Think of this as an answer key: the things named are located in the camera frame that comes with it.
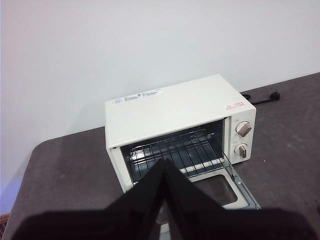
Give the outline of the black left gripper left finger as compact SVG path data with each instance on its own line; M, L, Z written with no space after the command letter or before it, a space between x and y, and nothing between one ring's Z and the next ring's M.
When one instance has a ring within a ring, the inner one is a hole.
M158 161L129 191L105 209L49 211L26 218L14 240L147 239L163 204L166 161Z

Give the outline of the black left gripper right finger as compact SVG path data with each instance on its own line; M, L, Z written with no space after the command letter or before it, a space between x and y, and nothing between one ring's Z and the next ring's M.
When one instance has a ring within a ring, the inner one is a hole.
M165 199L185 240L315 240L299 213L278 208L224 209L168 159L163 160Z

